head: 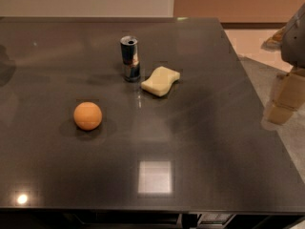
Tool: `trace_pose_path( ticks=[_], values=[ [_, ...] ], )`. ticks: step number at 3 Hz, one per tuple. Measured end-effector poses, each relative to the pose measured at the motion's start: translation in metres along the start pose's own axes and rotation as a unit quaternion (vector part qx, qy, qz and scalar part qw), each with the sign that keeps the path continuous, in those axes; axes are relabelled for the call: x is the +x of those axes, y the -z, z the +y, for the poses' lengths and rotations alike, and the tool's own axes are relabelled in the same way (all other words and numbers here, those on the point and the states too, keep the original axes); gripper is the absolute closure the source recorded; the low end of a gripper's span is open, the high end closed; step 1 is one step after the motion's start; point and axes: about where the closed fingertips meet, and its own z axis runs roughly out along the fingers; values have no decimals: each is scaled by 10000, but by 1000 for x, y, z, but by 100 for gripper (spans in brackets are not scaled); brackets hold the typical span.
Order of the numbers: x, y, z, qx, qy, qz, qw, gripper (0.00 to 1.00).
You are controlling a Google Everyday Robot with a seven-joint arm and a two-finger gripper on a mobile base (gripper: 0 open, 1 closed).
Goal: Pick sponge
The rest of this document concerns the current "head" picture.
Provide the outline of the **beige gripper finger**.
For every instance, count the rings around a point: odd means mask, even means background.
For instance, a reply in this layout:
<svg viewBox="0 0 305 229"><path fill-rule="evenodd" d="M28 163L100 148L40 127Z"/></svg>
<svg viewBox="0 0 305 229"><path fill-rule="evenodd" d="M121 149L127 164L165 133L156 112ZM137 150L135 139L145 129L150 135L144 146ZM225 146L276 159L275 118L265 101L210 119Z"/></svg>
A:
<svg viewBox="0 0 305 229"><path fill-rule="evenodd" d="M279 73L264 111L264 118L273 124L285 124L305 103L305 69L292 68Z"/></svg>

